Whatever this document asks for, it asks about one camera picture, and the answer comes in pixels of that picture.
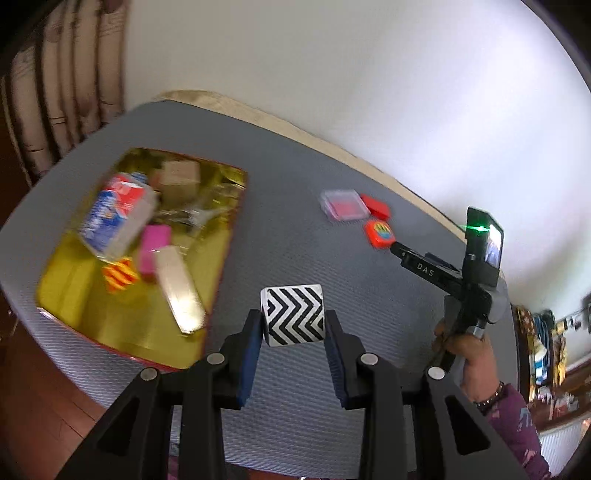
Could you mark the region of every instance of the red block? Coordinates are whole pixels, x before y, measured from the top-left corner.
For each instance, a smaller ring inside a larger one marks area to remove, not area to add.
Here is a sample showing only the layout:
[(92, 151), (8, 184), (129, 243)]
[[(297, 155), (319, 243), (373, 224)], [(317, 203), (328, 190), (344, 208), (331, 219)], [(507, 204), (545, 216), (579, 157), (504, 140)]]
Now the red block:
[(381, 220), (370, 220), (363, 226), (369, 243), (375, 248), (388, 248), (396, 239), (390, 226)]
[(370, 213), (380, 220), (388, 220), (390, 218), (390, 208), (385, 203), (379, 202), (368, 195), (359, 195), (363, 203), (368, 208)]

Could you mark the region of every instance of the person's hand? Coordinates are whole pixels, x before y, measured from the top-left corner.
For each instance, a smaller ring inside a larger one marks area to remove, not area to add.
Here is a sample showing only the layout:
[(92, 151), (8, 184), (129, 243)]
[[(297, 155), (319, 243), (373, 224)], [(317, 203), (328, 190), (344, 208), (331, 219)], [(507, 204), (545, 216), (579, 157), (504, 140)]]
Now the person's hand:
[(466, 359), (464, 379), (461, 388), (470, 401), (480, 402), (489, 399), (499, 387), (496, 373), (495, 353), (488, 335), (482, 340), (473, 335), (455, 335), (447, 338), (443, 320), (435, 327), (433, 350), (441, 351), (442, 346)]

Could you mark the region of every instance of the textured tabletop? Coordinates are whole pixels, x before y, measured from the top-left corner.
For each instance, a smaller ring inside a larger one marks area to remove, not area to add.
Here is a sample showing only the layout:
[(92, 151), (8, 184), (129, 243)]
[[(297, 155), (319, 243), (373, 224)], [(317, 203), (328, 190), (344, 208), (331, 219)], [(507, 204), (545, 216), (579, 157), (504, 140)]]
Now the textured tabletop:
[[(330, 157), (240, 120), (164, 101), (136, 108), (76, 147), (0, 231), (0, 283), (14, 312), (97, 402), (108, 407), (142, 367), (43, 317), (35, 290), (77, 204), (130, 147), (211, 158), (249, 174), (208, 352), (241, 329), (248, 310), (259, 307), (262, 288), (319, 283), (326, 308), (337, 311), (343, 329), (358, 335), (368, 351), (398, 367), (426, 366), (433, 327), (443, 316), (443, 292), (400, 267), (388, 250), (371, 248), (362, 223), (329, 222), (320, 193), (355, 189), (387, 202), (397, 239), (418, 252), (460, 265), (464, 244), (417, 207)], [(509, 308), (489, 334), (501, 379), (515, 383)], [(362, 422), (362, 411), (340, 408), (322, 343), (273, 349), (263, 344), (252, 397), (242, 411), (223, 413), (226, 458), (287, 475), (354, 478)]]

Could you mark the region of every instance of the pink eraser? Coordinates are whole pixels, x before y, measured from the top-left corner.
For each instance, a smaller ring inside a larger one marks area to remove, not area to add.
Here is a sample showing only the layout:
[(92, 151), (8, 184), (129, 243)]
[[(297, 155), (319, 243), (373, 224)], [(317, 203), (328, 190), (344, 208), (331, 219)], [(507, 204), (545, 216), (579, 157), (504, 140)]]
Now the pink eraser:
[(139, 249), (139, 273), (153, 277), (156, 273), (154, 252), (170, 245), (172, 229), (168, 225), (148, 225), (142, 234), (142, 245)]

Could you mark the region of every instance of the bracelet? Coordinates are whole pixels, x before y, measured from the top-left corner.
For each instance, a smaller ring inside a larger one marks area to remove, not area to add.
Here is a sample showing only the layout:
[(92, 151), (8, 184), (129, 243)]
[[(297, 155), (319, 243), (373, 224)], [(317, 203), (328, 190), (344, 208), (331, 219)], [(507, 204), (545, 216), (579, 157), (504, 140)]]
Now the bracelet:
[(499, 397), (501, 396), (504, 387), (505, 384), (503, 382), (499, 382), (499, 386), (496, 388), (496, 391), (489, 398), (487, 398), (484, 401), (474, 402), (476, 408), (480, 410), (480, 412), (484, 415), (488, 411), (488, 409), (491, 408), (499, 400)]

